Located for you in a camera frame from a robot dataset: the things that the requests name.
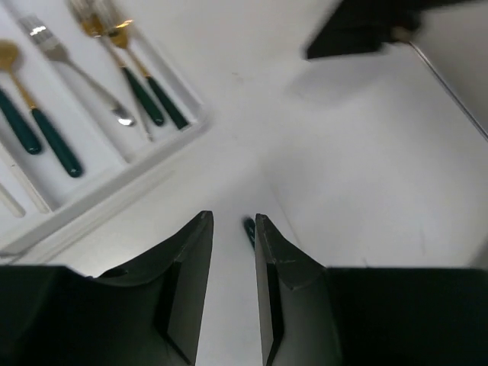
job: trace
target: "green handle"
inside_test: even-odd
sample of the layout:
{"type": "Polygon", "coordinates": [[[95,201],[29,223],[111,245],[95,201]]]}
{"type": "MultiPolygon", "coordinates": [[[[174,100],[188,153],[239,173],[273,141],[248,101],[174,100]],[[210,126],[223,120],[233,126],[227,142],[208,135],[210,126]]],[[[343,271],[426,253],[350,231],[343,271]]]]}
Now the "green handle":
{"type": "Polygon", "coordinates": [[[82,165],[46,115],[37,108],[33,109],[31,113],[66,172],[73,178],[81,177],[83,175],[82,165]]]}
{"type": "Polygon", "coordinates": [[[151,76],[149,76],[147,78],[147,82],[149,83],[149,86],[151,87],[154,94],[156,94],[156,97],[158,97],[162,106],[166,109],[166,112],[168,112],[168,115],[173,120],[176,127],[179,130],[183,130],[185,127],[189,126],[190,123],[187,121],[185,116],[183,114],[181,114],[178,107],[175,106],[175,104],[169,98],[169,96],[165,93],[165,91],[162,90],[162,88],[161,88],[161,86],[159,86],[158,82],[154,78],[152,78],[151,76]]]}
{"type": "Polygon", "coordinates": [[[124,71],[124,75],[127,78],[127,81],[129,82],[137,100],[144,107],[146,113],[151,117],[152,122],[154,122],[156,126],[162,126],[165,123],[165,118],[156,103],[151,99],[149,94],[147,94],[146,90],[144,90],[134,74],[127,67],[123,67],[122,70],[124,71]]]}
{"type": "Polygon", "coordinates": [[[0,108],[25,151],[31,155],[37,155],[43,151],[43,147],[36,134],[32,131],[31,126],[29,126],[21,112],[1,89],[0,108]]]}

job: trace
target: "utensil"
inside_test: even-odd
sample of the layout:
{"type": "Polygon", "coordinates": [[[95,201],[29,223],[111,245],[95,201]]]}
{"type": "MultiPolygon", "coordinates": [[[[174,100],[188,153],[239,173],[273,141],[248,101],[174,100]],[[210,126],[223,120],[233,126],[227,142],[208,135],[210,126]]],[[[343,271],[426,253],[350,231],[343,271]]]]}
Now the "utensil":
{"type": "Polygon", "coordinates": [[[15,107],[14,103],[1,88],[0,108],[25,151],[31,155],[41,153],[43,148],[36,134],[32,131],[31,126],[29,126],[21,112],[15,107]]]}
{"type": "Polygon", "coordinates": [[[29,196],[30,200],[34,202],[34,205],[37,207],[39,212],[42,214],[48,214],[52,212],[53,209],[49,206],[49,204],[44,200],[42,194],[35,188],[32,181],[29,177],[24,173],[21,167],[17,164],[14,157],[10,154],[5,146],[0,142],[0,160],[2,160],[7,167],[10,169],[12,175],[17,179],[19,184],[25,190],[27,195],[29,196]]]}
{"type": "Polygon", "coordinates": [[[129,47],[129,33],[127,26],[132,23],[132,20],[121,19],[117,8],[111,0],[97,0],[93,4],[95,12],[98,14],[100,21],[105,29],[105,33],[110,38],[111,42],[118,48],[125,50],[130,58],[134,61],[139,71],[143,74],[151,87],[156,97],[158,97],[162,106],[173,120],[173,123],[179,130],[189,126],[188,120],[182,112],[176,107],[168,94],[160,86],[160,84],[151,76],[148,69],[141,62],[139,57],[129,47]]]}
{"type": "Polygon", "coordinates": [[[83,168],[78,159],[68,145],[66,145],[65,141],[56,128],[51,124],[44,112],[37,107],[27,89],[15,75],[13,65],[18,56],[19,50],[15,43],[10,40],[0,40],[0,69],[6,71],[10,75],[12,81],[21,93],[22,98],[29,107],[32,117],[34,117],[37,125],[51,146],[51,149],[53,149],[59,162],[67,173],[73,178],[82,176],[83,168]]]}
{"type": "Polygon", "coordinates": [[[54,62],[64,63],[86,80],[98,97],[110,108],[119,124],[123,126],[134,125],[135,119],[132,114],[107,89],[71,59],[68,50],[39,18],[28,16],[19,19],[19,23],[48,59],[54,62]]]}
{"type": "Polygon", "coordinates": [[[15,217],[24,217],[24,208],[12,197],[9,191],[0,183],[0,201],[15,217]]]}
{"type": "Polygon", "coordinates": [[[152,122],[154,122],[156,126],[162,126],[165,123],[165,119],[156,103],[146,92],[144,87],[137,81],[136,76],[132,73],[132,71],[130,71],[127,64],[117,55],[114,50],[111,49],[111,45],[108,42],[105,42],[103,37],[105,33],[104,27],[97,13],[95,13],[92,4],[93,1],[88,0],[68,0],[69,8],[75,16],[75,19],[81,25],[82,30],[88,36],[98,38],[100,40],[104,48],[114,58],[117,67],[122,71],[125,79],[129,83],[135,98],[143,106],[152,122]]]}

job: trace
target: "gold fork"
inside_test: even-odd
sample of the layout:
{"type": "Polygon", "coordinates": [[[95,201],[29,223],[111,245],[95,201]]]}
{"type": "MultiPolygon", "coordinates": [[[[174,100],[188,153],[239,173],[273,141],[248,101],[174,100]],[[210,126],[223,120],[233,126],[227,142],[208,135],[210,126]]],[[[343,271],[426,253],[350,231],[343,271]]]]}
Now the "gold fork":
{"type": "MultiPolygon", "coordinates": [[[[134,94],[134,97],[143,106],[146,113],[149,115],[151,120],[156,126],[162,126],[165,122],[164,116],[159,110],[156,103],[151,99],[146,90],[137,81],[134,74],[129,70],[127,64],[117,55],[117,53],[111,49],[111,45],[105,41],[104,38],[104,27],[100,22],[97,13],[93,9],[93,0],[67,0],[69,9],[71,10],[73,16],[80,24],[82,30],[89,37],[96,38],[100,40],[104,48],[111,54],[114,58],[118,68],[124,74],[124,77],[129,83],[130,88],[134,94]]],[[[149,140],[152,137],[147,130],[147,126],[143,121],[139,124],[143,128],[144,134],[149,140]]]]}
{"type": "Polygon", "coordinates": [[[105,34],[107,34],[116,47],[121,48],[128,53],[139,71],[143,74],[144,78],[146,78],[152,91],[156,94],[176,127],[179,130],[182,130],[189,126],[189,122],[183,113],[176,107],[168,94],[153,78],[148,69],[140,61],[139,57],[137,57],[129,47],[129,33],[127,32],[127,26],[132,23],[132,20],[122,20],[117,8],[111,0],[95,0],[93,8],[104,28],[105,34]]]}

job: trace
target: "cutlery tray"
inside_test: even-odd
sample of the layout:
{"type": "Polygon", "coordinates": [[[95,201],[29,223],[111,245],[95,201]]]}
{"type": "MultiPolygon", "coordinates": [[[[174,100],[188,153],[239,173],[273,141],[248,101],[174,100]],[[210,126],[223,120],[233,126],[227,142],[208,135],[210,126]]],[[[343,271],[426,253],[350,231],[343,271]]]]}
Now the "cutlery tray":
{"type": "MultiPolygon", "coordinates": [[[[122,7],[120,12],[127,14],[122,7]]],[[[183,130],[178,130],[172,123],[127,54],[123,50],[116,50],[164,113],[165,125],[157,127],[153,124],[134,101],[122,73],[107,50],[96,39],[82,33],[65,2],[0,0],[0,38],[14,41],[21,51],[15,73],[37,104],[49,115],[85,170],[81,178],[71,178],[66,174],[8,73],[0,72],[0,88],[8,93],[24,115],[44,149],[38,156],[27,154],[3,114],[0,114],[0,140],[53,208],[52,213],[39,213],[9,167],[0,161],[0,183],[27,212],[25,217],[15,218],[0,204],[0,258],[14,258],[26,252],[95,206],[106,204],[108,198],[111,211],[117,212],[117,205],[158,183],[158,179],[144,178],[151,174],[153,168],[204,131],[207,124],[206,106],[168,62],[160,45],[146,36],[150,32],[144,31],[143,26],[133,19],[128,27],[131,49],[190,122],[183,130]],[[144,119],[153,135],[152,142],[143,137],[138,126],[121,126],[84,79],[68,66],[49,61],[37,49],[17,23],[19,17],[32,14],[38,16],[60,39],[76,63],[115,95],[137,120],[144,119]]]]}

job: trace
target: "white utensil handle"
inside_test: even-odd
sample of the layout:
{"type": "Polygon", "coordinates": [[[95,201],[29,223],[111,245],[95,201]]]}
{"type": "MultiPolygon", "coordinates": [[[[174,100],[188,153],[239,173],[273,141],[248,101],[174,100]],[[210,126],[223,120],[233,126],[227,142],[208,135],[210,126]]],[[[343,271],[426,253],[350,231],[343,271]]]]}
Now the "white utensil handle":
{"type": "Polygon", "coordinates": [[[17,165],[12,155],[10,155],[8,150],[1,143],[0,159],[2,159],[4,163],[10,168],[12,175],[16,177],[22,188],[28,194],[29,198],[32,200],[32,202],[34,202],[34,205],[37,207],[39,212],[41,212],[42,214],[48,214],[49,212],[52,212],[52,208],[49,206],[46,200],[44,200],[43,196],[39,193],[39,191],[37,191],[31,180],[25,175],[24,171],[22,171],[21,167],[17,165]]]}
{"type": "Polygon", "coordinates": [[[15,217],[24,217],[24,208],[12,197],[10,192],[0,183],[0,201],[12,212],[15,217]]]}

